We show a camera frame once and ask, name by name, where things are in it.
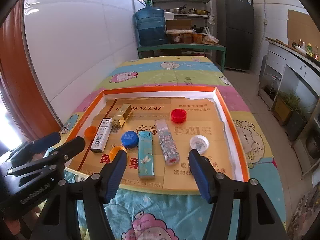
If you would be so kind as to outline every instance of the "blue lighter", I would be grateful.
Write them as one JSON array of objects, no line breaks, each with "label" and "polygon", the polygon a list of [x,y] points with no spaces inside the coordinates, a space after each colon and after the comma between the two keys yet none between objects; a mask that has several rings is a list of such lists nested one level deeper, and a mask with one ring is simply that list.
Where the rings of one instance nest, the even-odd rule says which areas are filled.
[{"label": "blue lighter", "polygon": [[138,144],[138,174],[140,179],[152,179],[153,171],[152,134],[147,131],[139,132]]}]

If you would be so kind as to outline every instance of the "tiled floor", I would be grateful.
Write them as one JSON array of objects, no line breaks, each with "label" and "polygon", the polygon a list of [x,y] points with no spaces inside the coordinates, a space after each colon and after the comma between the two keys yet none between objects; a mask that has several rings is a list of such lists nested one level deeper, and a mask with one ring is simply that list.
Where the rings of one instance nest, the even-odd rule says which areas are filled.
[{"label": "tiled floor", "polygon": [[230,70],[224,74],[242,96],[268,140],[280,174],[288,223],[299,199],[312,188],[311,175],[301,180],[301,168],[284,129],[257,95],[258,77]]}]

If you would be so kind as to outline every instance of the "potted plant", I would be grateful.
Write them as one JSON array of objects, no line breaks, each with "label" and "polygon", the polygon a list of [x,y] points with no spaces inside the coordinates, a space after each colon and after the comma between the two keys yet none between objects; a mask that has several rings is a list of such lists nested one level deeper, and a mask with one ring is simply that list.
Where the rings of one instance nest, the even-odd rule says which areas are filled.
[{"label": "potted plant", "polygon": [[284,127],[289,141],[297,139],[303,128],[306,126],[308,119],[307,114],[303,109],[294,110],[288,124]]},{"label": "potted plant", "polygon": [[286,125],[294,111],[300,111],[300,98],[293,92],[278,91],[275,108],[272,112],[281,126]]}]

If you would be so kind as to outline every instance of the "refrigerator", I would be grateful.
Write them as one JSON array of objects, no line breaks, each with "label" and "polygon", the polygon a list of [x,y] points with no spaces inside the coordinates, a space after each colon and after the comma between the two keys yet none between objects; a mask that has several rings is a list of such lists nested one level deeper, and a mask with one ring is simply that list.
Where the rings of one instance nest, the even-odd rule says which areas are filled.
[{"label": "refrigerator", "polygon": [[249,70],[253,48],[253,1],[216,0],[217,38],[227,48],[225,68]]}]

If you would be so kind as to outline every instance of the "white tiled wall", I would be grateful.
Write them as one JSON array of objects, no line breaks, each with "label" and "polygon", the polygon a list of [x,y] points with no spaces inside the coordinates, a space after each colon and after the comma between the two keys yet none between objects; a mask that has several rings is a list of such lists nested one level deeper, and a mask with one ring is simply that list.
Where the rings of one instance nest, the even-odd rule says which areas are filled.
[{"label": "white tiled wall", "polygon": [[[213,11],[216,12],[215,0],[212,0]],[[253,0],[254,8],[254,46],[250,70],[259,75],[262,58],[268,52],[268,42],[265,37],[279,39],[288,43],[287,19],[288,9],[307,13],[298,0],[266,0],[266,26],[264,32],[264,0]]]},{"label": "white tiled wall", "polygon": [[25,0],[32,64],[62,122],[117,66],[138,58],[137,0]]}]

